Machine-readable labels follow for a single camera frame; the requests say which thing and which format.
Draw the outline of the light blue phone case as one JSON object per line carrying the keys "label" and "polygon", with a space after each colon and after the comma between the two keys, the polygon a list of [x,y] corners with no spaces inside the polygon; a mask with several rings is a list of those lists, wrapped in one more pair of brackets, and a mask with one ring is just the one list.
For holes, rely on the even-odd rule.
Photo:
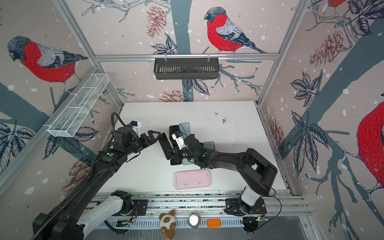
{"label": "light blue phone case", "polygon": [[215,143],[213,141],[207,141],[207,142],[203,142],[203,146],[205,149],[208,149],[208,150],[215,150]]}
{"label": "light blue phone case", "polygon": [[188,159],[182,159],[182,164],[183,165],[193,165],[194,164],[194,160],[188,160]]}
{"label": "light blue phone case", "polygon": [[183,135],[188,137],[191,134],[189,122],[180,123],[179,128]]}

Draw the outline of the black phone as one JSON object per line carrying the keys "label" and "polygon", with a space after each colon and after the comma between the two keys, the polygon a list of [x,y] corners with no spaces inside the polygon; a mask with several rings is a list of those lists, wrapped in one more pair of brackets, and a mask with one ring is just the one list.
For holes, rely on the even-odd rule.
{"label": "black phone", "polygon": [[179,125],[172,125],[169,127],[169,137],[170,137],[170,140],[173,141],[173,137],[172,135],[176,132],[178,132],[180,130],[180,127]]}
{"label": "black phone", "polygon": [[158,141],[162,147],[162,150],[166,156],[166,159],[171,160],[174,157],[174,152],[167,138],[167,135],[165,133],[160,134]]}

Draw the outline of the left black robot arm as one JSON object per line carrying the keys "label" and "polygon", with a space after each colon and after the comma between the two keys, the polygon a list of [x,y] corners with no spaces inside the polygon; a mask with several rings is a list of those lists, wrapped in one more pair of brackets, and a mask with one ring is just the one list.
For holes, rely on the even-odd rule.
{"label": "left black robot arm", "polygon": [[41,213],[33,221],[34,240],[83,240],[101,222],[125,210],[131,210],[131,195],[115,191],[103,204],[84,214],[84,210],[99,189],[124,163],[131,161],[129,155],[138,157],[142,150],[155,144],[161,133],[149,130],[139,134],[136,121],[116,128],[120,116],[111,114],[112,134],[107,145],[91,162],[88,175],[49,214]]}

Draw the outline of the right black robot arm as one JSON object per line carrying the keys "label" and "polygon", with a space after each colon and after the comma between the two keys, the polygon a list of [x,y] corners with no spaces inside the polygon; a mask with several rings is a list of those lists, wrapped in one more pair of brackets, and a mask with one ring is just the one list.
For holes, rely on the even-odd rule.
{"label": "right black robot arm", "polygon": [[262,197],[270,197],[273,182],[278,173],[277,168],[259,152],[248,148],[241,153],[221,153],[207,149],[195,135],[187,137],[173,134],[176,147],[163,147],[165,155],[174,160],[193,161],[201,169],[225,169],[238,172],[247,183],[241,196],[234,203],[227,203],[225,213],[233,216],[263,213],[257,207]]}

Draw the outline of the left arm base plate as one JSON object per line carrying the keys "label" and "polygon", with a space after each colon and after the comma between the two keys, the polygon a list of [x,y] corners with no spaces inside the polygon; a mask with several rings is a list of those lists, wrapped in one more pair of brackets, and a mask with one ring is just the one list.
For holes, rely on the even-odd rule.
{"label": "left arm base plate", "polygon": [[118,216],[145,216],[148,200],[124,200],[122,209],[117,213]]}

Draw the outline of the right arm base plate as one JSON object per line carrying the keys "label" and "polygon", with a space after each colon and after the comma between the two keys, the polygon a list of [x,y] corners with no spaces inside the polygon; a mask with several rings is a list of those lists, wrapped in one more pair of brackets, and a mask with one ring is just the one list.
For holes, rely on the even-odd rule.
{"label": "right arm base plate", "polygon": [[238,199],[226,199],[225,213],[233,216],[245,216],[245,215],[265,215],[267,213],[265,202],[262,198],[259,198],[253,206],[247,205],[241,198]]}

